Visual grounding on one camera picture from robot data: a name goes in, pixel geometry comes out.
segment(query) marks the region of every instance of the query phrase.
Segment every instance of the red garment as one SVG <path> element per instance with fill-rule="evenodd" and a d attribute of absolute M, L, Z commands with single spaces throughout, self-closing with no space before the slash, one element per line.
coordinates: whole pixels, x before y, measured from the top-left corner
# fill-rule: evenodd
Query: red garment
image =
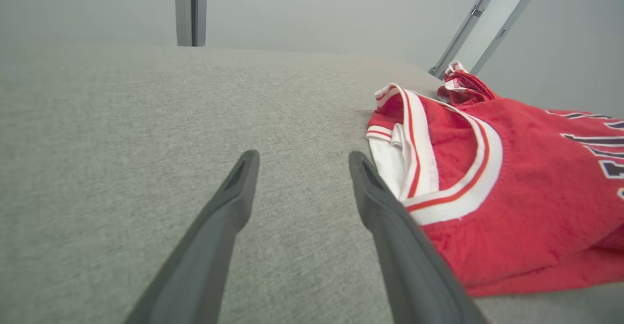
<path fill-rule="evenodd" d="M 502 98 L 462 71 L 446 81 L 452 106 L 378 91 L 366 137 L 468 292 L 624 281 L 624 121 Z"/>

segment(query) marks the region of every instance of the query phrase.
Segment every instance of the basketball jersey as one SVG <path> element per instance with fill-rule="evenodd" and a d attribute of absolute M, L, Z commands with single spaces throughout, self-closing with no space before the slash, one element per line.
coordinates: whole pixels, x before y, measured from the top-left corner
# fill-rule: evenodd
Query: basketball jersey
<path fill-rule="evenodd" d="M 624 280 L 624 121 L 497 96 L 463 69 L 438 101 L 390 84 L 379 175 L 472 295 Z"/>

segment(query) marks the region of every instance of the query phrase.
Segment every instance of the textured gray surface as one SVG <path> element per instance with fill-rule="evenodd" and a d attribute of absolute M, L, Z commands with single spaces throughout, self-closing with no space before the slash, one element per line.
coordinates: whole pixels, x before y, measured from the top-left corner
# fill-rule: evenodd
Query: textured gray surface
<path fill-rule="evenodd" d="M 141 46 L 0 53 L 0 322 L 122 322 L 238 156 L 260 152 L 220 323 L 392 322 L 347 155 L 390 60 Z M 621 286 L 479 300 L 497 323 L 611 323 Z"/>

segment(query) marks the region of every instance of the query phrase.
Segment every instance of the red fabric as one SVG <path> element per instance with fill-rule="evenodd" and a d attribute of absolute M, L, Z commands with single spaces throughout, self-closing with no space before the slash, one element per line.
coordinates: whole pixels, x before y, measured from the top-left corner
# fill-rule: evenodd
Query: red fabric
<path fill-rule="evenodd" d="M 499 177 L 477 210 L 421 226 L 468 292 L 530 293 L 624 281 L 624 178 L 617 175 L 624 159 L 590 150 L 624 153 L 624 131 L 605 125 L 618 120 L 502 98 L 467 73 L 449 79 L 467 89 L 441 87 L 439 95 L 488 123 L 503 150 Z M 442 104 L 420 98 L 440 189 L 448 189 L 474 160 L 474 131 Z M 403 122 L 403 102 L 393 95 L 370 125 L 392 130 L 397 122 Z M 587 144 L 570 135 L 620 137 L 623 144 Z M 615 165 L 610 175 L 601 161 Z"/>

